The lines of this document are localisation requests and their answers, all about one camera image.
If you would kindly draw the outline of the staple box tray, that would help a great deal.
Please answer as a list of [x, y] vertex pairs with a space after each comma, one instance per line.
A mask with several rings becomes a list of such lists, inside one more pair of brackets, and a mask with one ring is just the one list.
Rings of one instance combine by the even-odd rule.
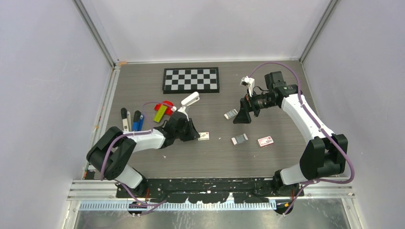
[[225, 114], [224, 114], [224, 117], [225, 117], [227, 120], [229, 120], [229, 119], [235, 117], [237, 114], [238, 114], [238, 111], [237, 111], [236, 109], [233, 109], [233, 110], [231, 110], [231, 111], [225, 113]]

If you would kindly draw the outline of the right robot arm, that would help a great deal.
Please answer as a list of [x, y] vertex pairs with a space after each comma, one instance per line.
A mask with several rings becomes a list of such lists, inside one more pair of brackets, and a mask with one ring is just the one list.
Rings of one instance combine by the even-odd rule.
[[240, 110], [233, 123], [249, 124], [250, 113], [258, 116], [262, 109], [278, 106], [293, 120], [307, 144], [296, 165], [275, 172], [273, 191], [284, 196], [292, 186], [301, 182], [319, 181], [343, 173], [347, 138], [335, 134], [323, 124], [307, 105], [298, 83], [287, 84], [281, 72], [266, 74], [264, 79], [267, 89], [261, 94], [254, 91], [253, 78], [246, 76], [241, 79], [240, 84], [247, 87], [247, 93], [240, 99]]

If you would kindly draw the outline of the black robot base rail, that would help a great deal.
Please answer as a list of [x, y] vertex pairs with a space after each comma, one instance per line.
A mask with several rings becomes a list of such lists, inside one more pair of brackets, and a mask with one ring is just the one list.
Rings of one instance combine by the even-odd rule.
[[299, 185], [282, 186], [271, 178], [146, 178], [135, 189], [125, 190], [117, 185], [117, 198], [147, 198], [152, 204], [193, 204], [202, 202], [224, 203], [233, 197], [235, 203], [264, 203], [265, 198], [282, 197], [292, 199], [302, 196]]

